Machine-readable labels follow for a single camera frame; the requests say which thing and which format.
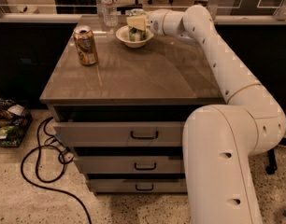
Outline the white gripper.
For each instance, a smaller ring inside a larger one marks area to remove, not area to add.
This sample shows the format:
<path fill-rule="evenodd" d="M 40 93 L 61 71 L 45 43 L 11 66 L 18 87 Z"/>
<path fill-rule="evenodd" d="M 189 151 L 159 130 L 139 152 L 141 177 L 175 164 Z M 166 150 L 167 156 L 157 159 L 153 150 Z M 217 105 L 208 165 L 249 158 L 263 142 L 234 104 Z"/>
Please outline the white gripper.
<path fill-rule="evenodd" d="M 129 16 L 126 21 L 129 27 L 145 31 L 149 20 L 150 30 L 155 35 L 164 35 L 164 18 L 167 13 L 167 9 L 158 9 L 152 11 L 148 18 L 145 15 Z"/>

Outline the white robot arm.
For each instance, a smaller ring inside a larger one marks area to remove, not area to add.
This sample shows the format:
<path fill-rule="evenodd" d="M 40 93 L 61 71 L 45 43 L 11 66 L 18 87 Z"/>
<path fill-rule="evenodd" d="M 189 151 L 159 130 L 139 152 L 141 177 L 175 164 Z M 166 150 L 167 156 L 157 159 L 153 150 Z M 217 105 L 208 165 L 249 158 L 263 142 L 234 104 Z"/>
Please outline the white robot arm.
<path fill-rule="evenodd" d="M 249 158 L 275 147 L 286 132 L 278 102 L 215 29 L 205 7 L 158 9 L 148 16 L 156 35 L 171 35 L 204 51 L 221 105 L 187 118 L 182 135 L 186 187 L 193 224 L 263 224 Z"/>

